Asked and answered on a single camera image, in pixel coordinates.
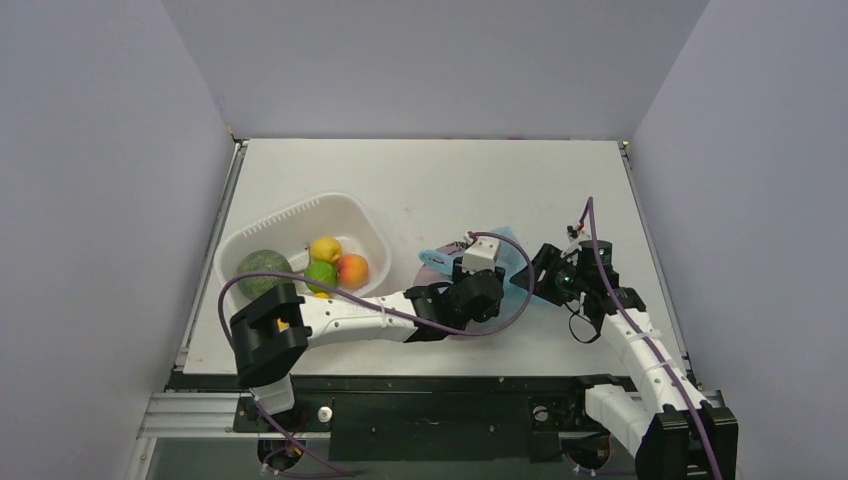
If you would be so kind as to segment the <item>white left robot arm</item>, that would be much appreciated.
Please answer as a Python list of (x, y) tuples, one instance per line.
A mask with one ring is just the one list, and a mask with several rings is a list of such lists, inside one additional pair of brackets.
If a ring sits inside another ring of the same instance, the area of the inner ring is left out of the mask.
[(504, 270), (496, 267), (456, 283), (411, 287), (372, 298), (302, 296), (291, 283), (277, 285), (229, 320), (238, 384), (259, 401), (259, 416), (272, 429), (291, 427), (298, 416), (289, 374), (308, 350), (357, 341), (441, 341), (467, 331), (471, 322), (498, 315)]

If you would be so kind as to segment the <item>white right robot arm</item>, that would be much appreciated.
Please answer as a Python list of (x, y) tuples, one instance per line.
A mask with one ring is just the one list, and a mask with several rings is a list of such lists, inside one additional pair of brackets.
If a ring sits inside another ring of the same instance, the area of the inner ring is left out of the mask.
[(639, 479), (734, 479), (738, 422), (693, 384), (663, 345), (646, 304), (621, 285), (606, 241), (545, 244), (511, 283), (556, 306), (579, 303), (580, 315), (627, 369), (639, 398), (613, 381), (592, 380), (564, 400), (578, 427), (603, 426), (632, 455)]

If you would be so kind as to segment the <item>light blue printed plastic bag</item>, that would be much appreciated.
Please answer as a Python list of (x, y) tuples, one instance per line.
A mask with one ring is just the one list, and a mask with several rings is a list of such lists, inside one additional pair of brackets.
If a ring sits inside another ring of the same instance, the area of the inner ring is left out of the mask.
[[(419, 252), (422, 266), (413, 279), (414, 286), (425, 286), (439, 282), (452, 283), (453, 260), (467, 248), (465, 239), (449, 242), (435, 249)], [(526, 266), (520, 253), (511, 245), (501, 242), (496, 256), (496, 265), (505, 269), (504, 299), (502, 307), (512, 312), (526, 299), (526, 291), (510, 283), (510, 279)]]

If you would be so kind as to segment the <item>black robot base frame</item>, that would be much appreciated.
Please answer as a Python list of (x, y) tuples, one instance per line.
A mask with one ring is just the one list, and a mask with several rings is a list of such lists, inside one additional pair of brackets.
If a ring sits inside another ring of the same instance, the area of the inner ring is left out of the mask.
[(617, 427), (590, 409), (595, 398), (630, 399), (633, 384), (610, 375), (578, 377), (297, 376), (294, 406), (260, 407), (232, 375), (173, 373), (172, 391), (232, 393), (230, 429), (255, 434), (283, 469), (320, 440), (335, 462), (579, 459), (612, 437), (636, 471), (660, 476), (671, 459), (653, 416)]

